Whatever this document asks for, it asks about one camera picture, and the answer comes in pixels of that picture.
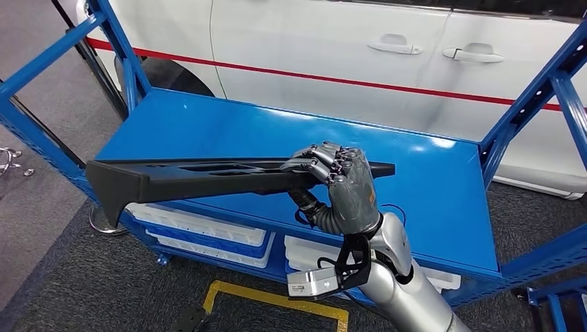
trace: blue metal upright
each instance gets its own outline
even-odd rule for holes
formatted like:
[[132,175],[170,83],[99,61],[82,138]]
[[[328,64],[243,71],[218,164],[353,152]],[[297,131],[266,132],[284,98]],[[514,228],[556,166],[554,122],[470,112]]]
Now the blue metal upright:
[[528,288],[528,303],[539,306],[548,303],[550,314],[557,332],[566,332],[567,324],[563,316],[560,299],[572,298],[577,304],[578,314],[581,318],[582,329],[573,326],[572,331],[587,331],[587,308],[583,297],[587,296],[587,277],[560,282],[540,289]]
[[[91,14],[86,21],[70,29],[6,82],[0,81],[0,123],[90,198],[95,200],[84,177],[85,164],[56,137],[48,135],[47,128],[38,119],[23,111],[15,94],[99,26],[123,64],[123,93],[127,97],[129,117],[98,158],[288,156],[302,146],[322,140],[364,148],[371,159],[398,165],[395,176],[377,179],[375,186],[383,206],[396,203],[409,216],[406,229],[416,260],[423,266],[472,279],[458,290],[443,293],[452,306],[587,261],[586,224],[500,265],[495,256],[485,198],[485,190],[509,142],[554,95],[559,99],[572,137],[587,165],[587,115],[570,81],[587,61],[586,22],[577,27],[487,136],[481,142],[471,142],[152,88],[108,1],[88,0],[88,4]],[[442,195],[422,196],[422,192],[438,190],[442,190]],[[320,199],[327,197],[323,188],[316,188],[315,195]],[[165,204],[264,228],[277,234],[276,243],[283,242],[285,235],[335,246],[342,242],[339,236],[299,224],[292,217],[293,213],[286,215],[285,211],[293,208],[287,195],[241,194]],[[271,249],[266,268],[254,268],[164,246],[146,234],[145,228],[130,214],[124,213],[120,222],[160,254],[161,263],[166,263],[170,255],[179,255],[285,281],[282,243]],[[456,241],[447,241],[455,234]]]

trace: blue shelf frame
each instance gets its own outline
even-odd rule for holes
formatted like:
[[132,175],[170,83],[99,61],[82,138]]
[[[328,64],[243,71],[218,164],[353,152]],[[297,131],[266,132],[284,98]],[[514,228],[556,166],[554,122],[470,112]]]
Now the blue shelf frame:
[[[46,134],[43,126],[30,114],[18,107],[15,94],[35,76],[50,66],[68,49],[74,47],[98,26],[106,34],[118,58],[123,63],[127,108],[132,113],[139,96],[145,97],[151,85],[141,69],[108,0],[88,0],[90,15],[77,27],[31,60],[27,65],[0,84],[0,123],[20,138],[28,147],[52,165],[61,175],[96,201],[91,187],[84,177],[84,165],[75,162],[57,142]],[[485,187],[489,186],[509,142],[541,110],[544,104],[556,95],[564,117],[584,165],[587,167],[587,114],[572,85],[571,78],[587,61],[587,23],[583,21],[569,37],[542,71],[521,93],[504,116],[478,142],[480,164]],[[170,256],[178,255],[209,264],[230,268],[243,273],[257,275],[278,282],[285,281],[285,256],[276,246],[271,253],[268,268],[255,269],[241,264],[231,264],[218,259],[175,250],[157,243],[145,234],[141,224],[124,214],[121,223],[154,252],[160,254],[159,261],[165,263]],[[587,261],[587,224],[560,236],[559,238],[517,257],[500,266],[500,275],[484,275],[464,271],[473,277],[458,290],[449,290],[443,296],[452,306],[467,304],[474,300],[526,284],[535,279]]]
[[560,299],[572,298],[577,303],[579,316],[583,324],[582,331],[587,331],[587,310],[582,295],[587,295],[587,277],[572,279],[566,282],[549,285],[540,289],[527,289],[528,303],[539,306],[547,302],[550,307],[552,321],[557,332],[567,331]]

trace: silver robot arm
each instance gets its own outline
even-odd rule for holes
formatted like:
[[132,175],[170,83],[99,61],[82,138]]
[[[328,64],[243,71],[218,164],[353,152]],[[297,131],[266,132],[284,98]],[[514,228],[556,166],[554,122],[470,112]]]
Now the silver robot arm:
[[[282,171],[310,172],[328,187],[332,207],[306,190],[289,194],[312,226],[344,235],[334,266],[287,275],[290,297],[320,299],[358,286],[401,332],[469,331],[412,258],[399,218],[378,211],[360,149],[312,145],[296,152]],[[347,264],[349,255],[356,264]]]

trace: black mount bracket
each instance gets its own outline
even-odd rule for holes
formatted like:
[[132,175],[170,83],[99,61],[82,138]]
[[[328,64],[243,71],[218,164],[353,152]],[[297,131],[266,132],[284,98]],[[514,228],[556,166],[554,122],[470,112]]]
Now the black mount bracket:
[[[93,160],[86,178],[113,227],[129,203],[309,190],[321,182],[307,172],[282,172],[288,158]],[[371,163],[373,178],[395,174],[395,165]]]

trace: red stripe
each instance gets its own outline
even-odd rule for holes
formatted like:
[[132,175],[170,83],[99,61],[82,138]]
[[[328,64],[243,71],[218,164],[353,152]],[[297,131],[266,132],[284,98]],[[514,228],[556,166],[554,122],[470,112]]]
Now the red stripe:
[[[93,38],[88,38],[88,42],[94,48],[98,48],[98,49],[102,49],[102,50],[112,50],[110,43],[108,43],[107,41],[101,41],[101,40],[97,40],[97,39],[93,39]],[[224,68],[241,69],[243,71],[256,71],[258,73],[268,73],[268,74],[307,78],[310,80],[320,80],[320,81],[335,82],[335,83],[342,83],[342,84],[369,86],[372,88],[388,89],[388,90],[403,91],[403,92],[410,92],[410,93],[420,93],[423,95],[436,95],[439,97],[455,98],[455,99],[461,99],[461,100],[473,100],[476,102],[489,102],[492,104],[501,104],[501,105],[511,105],[515,101],[513,99],[488,97],[486,95],[469,95],[466,93],[457,93],[457,92],[450,92],[450,91],[438,91],[438,90],[430,90],[430,89],[412,88],[409,86],[399,86],[399,85],[363,82],[363,81],[355,81],[355,80],[346,80],[343,78],[335,78],[335,77],[328,77],[328,76],[292,73],[290,71],[278,71],[275,69],[243,66],[241,64],[229,64],[227,62],[218,62],[218,61],[212,61],[212,60],[196,59],[193,57],[184,57],[182,55],[173,55],[173,54],[169,54],[169,53],[156,52],[154,50],[143,50],[142,48],[133,48],[133,50],[134,50],[135,54],[140,55],[140,56],[145,56],[145,57],[157,57],[159,59],[170,59],[170,60],[175,60],[175,61],[192,62],[194,64],[207,64],[210,66],[219,66],[219,67],[224,67]],[[557,104],[546,104],[546,105],[544,105],[544,109],[548,109],[551,111],[560,111],[561,110],[560,106]]]

